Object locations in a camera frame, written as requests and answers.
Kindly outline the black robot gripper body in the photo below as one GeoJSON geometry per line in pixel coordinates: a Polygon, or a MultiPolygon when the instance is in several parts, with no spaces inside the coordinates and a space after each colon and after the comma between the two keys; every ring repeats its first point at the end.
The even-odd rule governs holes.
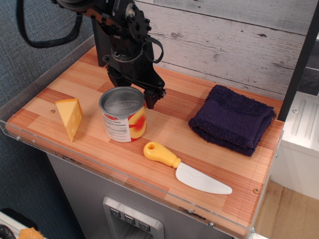
{"type": "Polygon", "coordinates": [[[165,83],[143,51],[132,58],[112,50],[110,55],[103,57],[103,61],[106,63],[106,68],[114,68],[120,72],[130,82],[130,86],[134,84],[144,90],[163,89],[163,96],[165,96],[165,83]]]}

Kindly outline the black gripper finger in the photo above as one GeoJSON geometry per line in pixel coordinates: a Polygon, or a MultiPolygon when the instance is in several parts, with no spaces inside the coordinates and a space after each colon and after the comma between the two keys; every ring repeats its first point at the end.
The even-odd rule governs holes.
{"type": "Polygon", "coordinates": [[[147,108],[152,110],[158,100],[163,98],[163,89],[148,88],[144,91],[147,108]]]}
{"type": "Polygon", "coordinates": [[[114,68],[107,68],[110,81],[115,87],[129,87],[130,82],[114,68]]]}

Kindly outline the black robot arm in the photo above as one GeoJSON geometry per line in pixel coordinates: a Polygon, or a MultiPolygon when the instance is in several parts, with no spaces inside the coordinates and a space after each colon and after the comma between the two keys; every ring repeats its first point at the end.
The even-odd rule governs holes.
{"type": "Polygon", "coordinates": [[[163,55],[155,57],[153,45],[162,44],[149,35],[150,20],[133,0],[57,0],[57,5],[92,19],[99,64],[105,66],[115,87],[136,85],[144,90],[148,109],[166,91],[154,70],[163,55]]]}

